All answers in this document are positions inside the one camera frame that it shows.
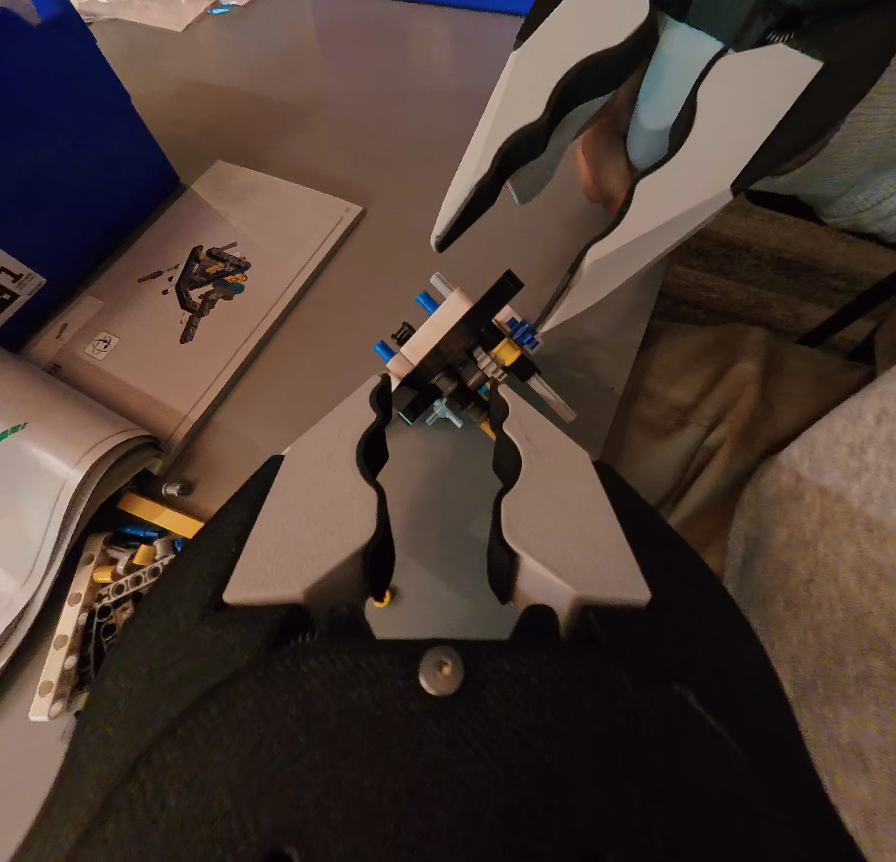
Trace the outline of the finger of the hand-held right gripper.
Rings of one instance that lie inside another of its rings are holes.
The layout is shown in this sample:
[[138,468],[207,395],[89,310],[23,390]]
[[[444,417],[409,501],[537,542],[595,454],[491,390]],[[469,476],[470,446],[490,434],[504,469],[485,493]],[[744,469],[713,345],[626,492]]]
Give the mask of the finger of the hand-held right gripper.
[[685,141],[636,182],[627,210],[585,252],[540,329],[599,302],[706,224],[733,198],[735,181],[822,67],[781,43],[714,62],[697,88]]
[[518,205],[652,51],[651,0],[535,0],[435,221],[447,250],[508,187]]

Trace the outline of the person's grey sweatshirt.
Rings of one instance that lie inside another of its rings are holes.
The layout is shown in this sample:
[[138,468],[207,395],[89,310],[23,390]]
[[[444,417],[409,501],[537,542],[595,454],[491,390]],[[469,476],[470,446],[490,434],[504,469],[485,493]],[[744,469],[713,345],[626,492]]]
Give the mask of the person's grey sweatshirt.
[[862,854],[894,860],[893,368],[751,478],[724,583],[775,666]]

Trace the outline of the black office chair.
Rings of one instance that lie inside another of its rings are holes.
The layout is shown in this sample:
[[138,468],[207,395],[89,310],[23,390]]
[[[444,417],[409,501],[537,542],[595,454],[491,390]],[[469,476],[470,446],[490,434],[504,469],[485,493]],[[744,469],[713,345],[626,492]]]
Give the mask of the black office chair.
[[[826,226],[826,223],[815,213],[812,207],[796,196],[783,195],[761,189],[747,189],[744,197],[746,201],[756,207],[823,227]],[[797,339],[796,343],[806,348],[819,349],[826,341],[835,338],[837,334],[840,334],[846,328],[873,314],[885,303],[894,300],[894,295],[895,272],[891,272],[834,311],[829,318],[823,320],[817,327],[803,334]],[[875,337],[879,329],[879,327],[873,327],[862,341],[858,342],[847,354],[847,360],[861,364],[875,363]]]

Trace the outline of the pile of loose lego pieces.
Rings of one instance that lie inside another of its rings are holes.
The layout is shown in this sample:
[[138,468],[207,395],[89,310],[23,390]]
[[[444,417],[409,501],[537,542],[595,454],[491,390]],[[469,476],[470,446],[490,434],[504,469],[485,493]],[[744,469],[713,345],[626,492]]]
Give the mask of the pile of loose lego pieces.
[[187,542],[137,525],[87,538],[28,710],[31,722],[83,709],[126,623]]

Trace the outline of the partly built lego assembly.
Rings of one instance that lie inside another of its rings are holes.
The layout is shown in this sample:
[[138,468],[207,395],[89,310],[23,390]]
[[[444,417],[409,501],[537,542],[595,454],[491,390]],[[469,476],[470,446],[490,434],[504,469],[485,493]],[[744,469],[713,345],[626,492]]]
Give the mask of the partly built lego assembly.
[[490,434],[491,392],[509,377],[529,386],[565,422],[575,420],[533,359],[539,330],[510,306],[523,287],[516,274],[505,271],[477,300],[440,273],[430,282],[434,294],[416,297],[427,313],[423,324],[403,322],[391,341],[375,345],[401,420],[411,425],[423,419],[428,426],[445,420],[458,429],[473,424]]

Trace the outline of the person's tan trousers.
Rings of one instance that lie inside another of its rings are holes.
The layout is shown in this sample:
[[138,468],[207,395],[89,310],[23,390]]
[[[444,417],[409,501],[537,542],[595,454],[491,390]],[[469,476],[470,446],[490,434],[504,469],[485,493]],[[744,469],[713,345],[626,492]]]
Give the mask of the person's tan trousers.
[[761,327],[657,321],[602,457],[721,577],[753,474],[873,375]]

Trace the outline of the long yellow lego beam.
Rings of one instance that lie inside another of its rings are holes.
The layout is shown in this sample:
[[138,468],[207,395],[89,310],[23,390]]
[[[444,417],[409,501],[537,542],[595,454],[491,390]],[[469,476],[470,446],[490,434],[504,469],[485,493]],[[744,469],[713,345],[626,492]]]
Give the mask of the long yellow lego beam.
[[204,527],[202,520],[130,491],[118,499],[117,508],[187,540],[193,539]]

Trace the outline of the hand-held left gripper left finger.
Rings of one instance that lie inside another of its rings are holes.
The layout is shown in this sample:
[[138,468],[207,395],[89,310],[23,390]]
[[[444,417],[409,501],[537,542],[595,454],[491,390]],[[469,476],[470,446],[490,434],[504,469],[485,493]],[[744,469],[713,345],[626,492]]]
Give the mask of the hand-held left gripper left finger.
[[378,478],[391,418],[391,378],[374,375],[285,451],[225,603],[335,607],[384,599],[396,553]]

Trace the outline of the grey lego instruction booklet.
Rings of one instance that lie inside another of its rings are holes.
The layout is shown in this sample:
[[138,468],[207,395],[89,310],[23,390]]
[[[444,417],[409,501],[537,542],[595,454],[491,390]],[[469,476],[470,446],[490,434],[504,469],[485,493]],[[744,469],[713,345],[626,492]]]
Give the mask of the grey lego instruction booklet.
[[179,454],[362,212],[217,162],[21,353],[2,350],[2,668],[86,521]]

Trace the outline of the person's right hand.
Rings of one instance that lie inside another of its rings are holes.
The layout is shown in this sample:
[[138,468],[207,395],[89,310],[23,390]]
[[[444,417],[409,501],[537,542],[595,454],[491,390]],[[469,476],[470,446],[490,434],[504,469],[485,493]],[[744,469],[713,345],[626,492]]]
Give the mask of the person's right hand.
[[615,96],[588,122],[576,148],[581,190],[589,203],[616,216],[633,182],[626,139],[633,104]]

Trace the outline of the person's right forearm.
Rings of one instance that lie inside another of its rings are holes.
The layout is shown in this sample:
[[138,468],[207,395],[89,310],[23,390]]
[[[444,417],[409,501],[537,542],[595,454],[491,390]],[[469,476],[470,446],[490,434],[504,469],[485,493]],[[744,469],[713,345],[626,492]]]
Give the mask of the person's right forearm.
[[753,189],[795,196],[825,224],[895,242],[895,61],[798,166]]

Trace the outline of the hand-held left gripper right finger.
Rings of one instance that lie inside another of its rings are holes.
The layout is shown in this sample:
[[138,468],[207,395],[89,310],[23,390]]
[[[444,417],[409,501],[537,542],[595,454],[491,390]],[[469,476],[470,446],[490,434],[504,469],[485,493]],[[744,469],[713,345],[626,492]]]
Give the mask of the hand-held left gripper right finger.
[[588,453],[506,386],[489,404],[501,484],[487,543],[496,598],[555,614],[645,608],[651,591]]

